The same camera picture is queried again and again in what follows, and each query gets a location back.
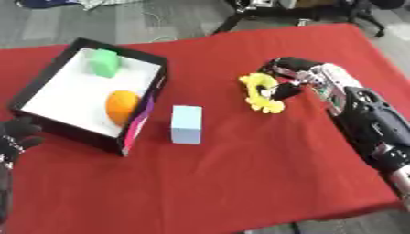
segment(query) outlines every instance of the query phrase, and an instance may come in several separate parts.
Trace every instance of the yellow toy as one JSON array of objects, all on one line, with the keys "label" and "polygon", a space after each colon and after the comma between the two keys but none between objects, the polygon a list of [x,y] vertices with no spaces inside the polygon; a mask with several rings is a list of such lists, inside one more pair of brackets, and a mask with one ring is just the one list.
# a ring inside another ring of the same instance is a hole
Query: yellow toy
[{"label": "yellow toy", "polygon": [[271,92],[278,85],[273,77],[264,73],[251,73],[240,77],[239,81],[246,86],[248,96],[245,100],[254,111],[280,113],[285,108],[283,102],[270,98]]}]

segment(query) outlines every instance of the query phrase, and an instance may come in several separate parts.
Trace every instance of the red tablecloth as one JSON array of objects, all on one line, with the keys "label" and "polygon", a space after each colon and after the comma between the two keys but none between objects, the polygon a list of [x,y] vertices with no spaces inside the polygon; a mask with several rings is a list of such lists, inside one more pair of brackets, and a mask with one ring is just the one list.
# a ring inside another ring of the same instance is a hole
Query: red tablecloth
[{"label": "red tablecloth", "polygon": [[[410,117],[409,82],[359,29],[290,27],[129,48],[170,61],[169,83],[130,156],[45,134],[14,172],[11,234],[227,233],[399,204],[314,93],[266,115],[250,110],[237,81],[276,57],[333,62]],[[2,119],[12,95],[63,49],[0,51]],[[176,104],[203,107],[201,145],[169,141]]]}]

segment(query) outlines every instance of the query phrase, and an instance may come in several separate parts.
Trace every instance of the wire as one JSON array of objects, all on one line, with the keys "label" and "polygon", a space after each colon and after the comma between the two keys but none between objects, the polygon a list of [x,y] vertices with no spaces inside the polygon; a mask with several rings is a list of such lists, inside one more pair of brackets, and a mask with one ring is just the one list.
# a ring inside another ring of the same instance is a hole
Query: wire
[{"label": "wire", "polygon": [[157,16],[156,14],[154,14],[154,13],[151,13],[151,12],[143,12],[143,14],[146,14],[146,15],[149,15],[149,16],[153,16],[155,19],[156,19],[156,21],[157,21],[157,23],[158,23],[158,27],[161,27],[161,18],[159,17],[159,16]]},{"label": "wire", "polygon": [[157,37],[157,38],[151,40],[149,43],[156,42],[156,41],[158,41],[158,40],[160,40],[160,39],[163,39],[163,38],[171,38],[172,40],[178,40],[177,37],[172,37],[172,36],[160,36],[160,37]]}]

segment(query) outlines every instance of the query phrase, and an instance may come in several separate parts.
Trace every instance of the robotic hand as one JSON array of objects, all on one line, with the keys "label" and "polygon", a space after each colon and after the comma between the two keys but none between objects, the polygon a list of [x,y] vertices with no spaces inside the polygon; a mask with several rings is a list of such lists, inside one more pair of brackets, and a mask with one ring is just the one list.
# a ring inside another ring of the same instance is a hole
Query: robotic hand
[{"label": "robotic hand", "polygon": [[42,143],[41,137],[34,136],[39,131],[29,118],[0,122],[0,226],[11,208],[13,164],[26,149]]},{"label": "robotic hand", "polygon": [[276,101],[311,86],[361,159],[380,173],[410,210],[410,124],[394,107],[334,64],[278,58],[259,72],[293,79],[271,90]]}]

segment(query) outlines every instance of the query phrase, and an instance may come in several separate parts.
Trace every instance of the orange ball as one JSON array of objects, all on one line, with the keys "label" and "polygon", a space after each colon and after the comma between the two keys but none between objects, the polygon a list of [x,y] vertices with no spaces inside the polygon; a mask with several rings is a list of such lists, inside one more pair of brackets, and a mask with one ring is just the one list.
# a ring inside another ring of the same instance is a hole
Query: orange ball
[{"label": "orange ball", "polygon": [[128,90],[117,90],[108,96],[105,111],[116,125],[123,127],[138,102],[139,97],[135,93]]}]

